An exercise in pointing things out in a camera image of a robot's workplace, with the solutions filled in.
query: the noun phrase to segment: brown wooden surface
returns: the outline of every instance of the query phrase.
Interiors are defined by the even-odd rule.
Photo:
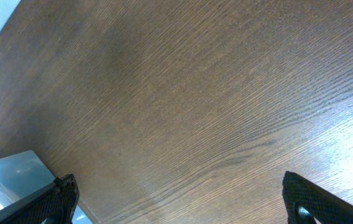
[[[286,223],[286,170],[353,204],[353,1],[22,0],[0,157],[29,149],[97,223]]]

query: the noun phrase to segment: light blue plastic container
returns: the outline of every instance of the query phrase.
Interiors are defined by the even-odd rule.
[[[0,159],[0,203],[4,207],[50,184],[55,177],[33,151]],[[92,223],[77,206],[72,222]]]

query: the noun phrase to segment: black plastic part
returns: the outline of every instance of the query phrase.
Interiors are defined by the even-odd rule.
[[[1,224],[71,223],[80,196],[76,179],[68,174],[0,210]]]
[[[288,223],[353,223],[353,206],[293,172],[283,179]]]

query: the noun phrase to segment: wooden table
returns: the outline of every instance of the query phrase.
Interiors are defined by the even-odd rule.
[[[27,1],[0,33],[0,157],[95,223],[286,223],[284,172],[353,204],[353,1]]]

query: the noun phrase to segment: wood grain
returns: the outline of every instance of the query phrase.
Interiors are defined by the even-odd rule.
[[[96,223],[285,223],[297,172],[353,204],[353,1],[24,1],[0,157],[74,173]]]

